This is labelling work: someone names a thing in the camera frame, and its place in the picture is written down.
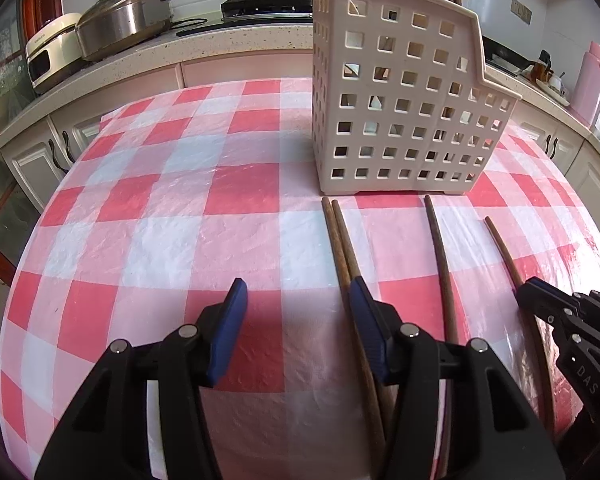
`red and white tablecloth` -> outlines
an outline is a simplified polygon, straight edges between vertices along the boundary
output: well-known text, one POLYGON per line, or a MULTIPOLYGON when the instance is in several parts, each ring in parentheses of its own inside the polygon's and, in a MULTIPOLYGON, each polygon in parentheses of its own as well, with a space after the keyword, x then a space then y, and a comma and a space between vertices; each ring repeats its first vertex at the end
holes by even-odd
MULTIPOLYGON (((227 480, 368 475, 352 352, 312 152, 310 79, 169 92, 105 116, 20 261, 0 336, 8 452, 32 476, 107 344, 161 340, 242 277, 230 369, 203 393, 227 480)), ((474 189, 434 196, 464 337, 495 348, 532 402, 534 371, 491 216, 524 278, 600 290, 600 234, 548 157, 510 124, 474 189)), ((340 198, 363 276, 404 320, 443 338, 423 199, 340 198)), ((579 410, 554 369, 557 427, 579 410)), ((164 477, 148 397, 154 474, 164 477)))

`wall socket panel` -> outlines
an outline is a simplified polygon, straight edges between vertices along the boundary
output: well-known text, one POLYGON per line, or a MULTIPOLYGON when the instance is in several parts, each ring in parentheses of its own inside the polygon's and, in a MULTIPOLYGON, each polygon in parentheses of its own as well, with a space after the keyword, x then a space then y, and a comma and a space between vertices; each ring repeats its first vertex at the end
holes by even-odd
POLYGON ((513 12, 527 25, 531 25, 531 9, 525 7, 519 1, 511 0, 511 12, 513 12))

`square hole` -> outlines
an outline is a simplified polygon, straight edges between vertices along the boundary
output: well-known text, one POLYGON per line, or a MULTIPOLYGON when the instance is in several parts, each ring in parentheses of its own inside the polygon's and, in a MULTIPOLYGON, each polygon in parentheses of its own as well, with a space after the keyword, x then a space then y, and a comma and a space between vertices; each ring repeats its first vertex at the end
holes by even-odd
POLYGON ((477 103, 479 98, 480 91, 477 88, 471 88, 471 91, 469 92, 469 101, 477 103))
POLYGON ((434 105, 432 105, 431 103, 422 103, 422 106, 420 107, 420 114, 427 117, 431 117, 431 115, 433 114, 433 108, 434 105))
POLYGON ((363 135, 377 135, 378 134, 378 123, 374 121, 367 121, 365 127, 362 129, 363 135))
POLYGON ((384 97, 372 95, 369 98, 369 110, 382 110, 384 107, 384 97))
POLYGON ((345 63, 342 66, 342 76, 347 79, 358 79, 360 77, 360 65, 357 63, 345 63))
POLYGON ((351 133, 351 121, 339 121, 338 122, 338 134, 349 135, 351 133))
POLYGON ((460 72, 466 72, 468 67, 469 67, 469 60, 465 57, 460 56, 458 58, 458 62, 456 63, 456 68, 460 72))
POLYGON ((442 36, 452 38, 454 36, 455 30, 456 26, 453 23, 445 21, 442 21, 442 23, 440 23, 440 34, 442 34, 442 36))
POLYGON ((469 124, 473 116, 474 115, 471 112, 464 111, 462 112, 462 115, 460 115, 460 122, 462 124, 469 124))
POLYGON ((440 115, 440 117, 442 119, 446 119, 446 120, 451 120, 451 118, 454 116, 454 114, 456 113, 456 109, 452 108, 450 106, 445 106, 444 108, 442 108, 442 115, 440 115))
POLYGON ((389 80, 389 72, 388 68, 383 66, 376 66, 374 69, 374 81, 388 81, 389 80))
POLYGON ((378 50, 380 52, 393 52, 395 46, 395 38, 389 36, 380 36, 378 38, 378 50))
POLYGON ((427 90, 433 90, 434 92, 437 92, 438 90, 440 90, 441 86, 442 79, 435 76, 429 77, 429 81, 427 81, 427 90))
POLYGON ((349 14, 351 16, 366 16, 366 1, 349 0, 349 14))
POLYGON ((358 96, 355 94, 342 94, 340 96, 340 106, 342 108, 355 108, 358 96))
POLYGON ((422 57, 422 53, 424 52, 424 45, 421 43, 416 43, 415 41, 409 42, 409 47, 407 48, 407 56, 416 57, 420 59, 422 57))
POLYGON ((424 136, 427 134, 427 129, 423 128, 422 126, 416 126, 413 129, 413 134, 411 135, 411 137, 413 137, 414 139, 424 139, 424 136))
POLYGON ((400 15, 400 9, 390 5, 382 6, 382 19, 388 22, 397 22, 400 15))
POLYGON ((416 28, 422 28, 423 30, 427 30, 429 27, 429 17, 426 14, 419 14, 417 12, 413 13, 413 19, 411 20, 411 25, 416 28))
POLYGON ((414 86, 418 80, 418 74, 415 72, 409 72, 405 70, 402 72, 402 84, 407 86, 414 86))
POLYGON ((437 48, 435 54, 433 55, 433 62, 440 65, 446 65, 447 61, 449 61, 449 53, 446 50, 437 48))
POLYGON ((344 34, 344 45, 347 48, 362 48, 365 42, 365 35, 362 32, 351 32, 348 30, 344 34))
POLYGON ((392 124, 389 128, 389 137, 401 137, 404 131, 404 126, 401 124, 392 124))
POLYGON ((411 101, 408 99, 398 99, 395 102, 395 111, 402 112, 403 114, 409 111, 409 107, 411 106, 411 101))
POLYGON ((462 85, 460 83, 456 83, 455 81, 451 83, 451 87, 449 88, 449 95, 460 95, 462 91, 462 85))

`white cabinet door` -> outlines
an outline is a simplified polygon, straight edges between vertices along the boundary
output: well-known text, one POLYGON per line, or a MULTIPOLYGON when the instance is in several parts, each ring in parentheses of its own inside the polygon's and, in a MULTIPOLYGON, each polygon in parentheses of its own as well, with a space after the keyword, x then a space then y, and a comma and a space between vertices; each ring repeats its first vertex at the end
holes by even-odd
POLYGON ((600 155, 585 142, 566 174, 600 230, 600 155))
POLYGON ((71 166, 64 142, 42 119, 8 142, 1 150, 4 161, 33 205, 40 212, 71 166))
POLYGON ((584 143, 582 136, 559 125, 550 142, 548 155, 562 174, 566 174, 584 143))
POLYGON ((549 152, 559 125, 558 121, 522 101, 516 104, 511 119, 519 124, 545 153, 549 152))
POLYGON ((59 137, 67 132, 73 158, 87 148, 100 131, 100 118, 138 99, 178 89, 180 67, 161 68, 96 90, 53 112, 50 117, 59 137))

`kitchen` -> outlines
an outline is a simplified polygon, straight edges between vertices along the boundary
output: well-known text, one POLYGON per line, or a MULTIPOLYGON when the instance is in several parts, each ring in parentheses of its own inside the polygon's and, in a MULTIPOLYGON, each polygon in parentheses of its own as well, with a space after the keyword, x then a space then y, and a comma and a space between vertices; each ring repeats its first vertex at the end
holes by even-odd
MULTIPOLYGON (((61 0, 61 12, 84 14, 98 1, 61 0)), ((312 28, 305 9, 278 23, 267 24, 266 18, 259 27, 244 27, 239 22, 219 27, 219 9, 226 1, 168 0, 173 21, 200 18, 207 22, 198 27, 191 22, 179 24, 158 38, 88 64, 39 97, 27 86, 25 54, 6 64, 7 69, 15 67, 13 72, 0 72, 4 80, 17 81, 10 87, 8 113, 0 114, 0 199, 10 190, 7 200, 0 203, 0 210, 6 204, 8 212, 2 214, 0 226, 18 233, 14 248, 7 247, 14 242, 13 236, 3 235, 8 242, 0 239, 4 255, 0 269, 7 269, 5 273, 0 270, 0 323, 8 294, 4 283, 13 279, 39 215, 74 161, 95 140, 103 116, 128 103, 178 89, 311 75, 312 28)), ((570 96, 590 42, 600 45, 598 6, 593 0, 516 1, 530 12, 530 23, 512 12, 512 0, 463 3, 478 14, 486 37, 529 62, 547 51, 554 74, 565 73, 562 83, 570 96)), ((18 26, 18 6, 16 0, 6 0, 0 8, 8 23, 0 28, 0 34, 18 26)), ((2 57, 22 49, 23 43, 6 49, 2 57)), ((487 74, 523 96, 512 120, 553 155, 558 170, 578 192, 600 230, 600 113, 590 130, 537 86, 497 69, 488 68, 487 74)))

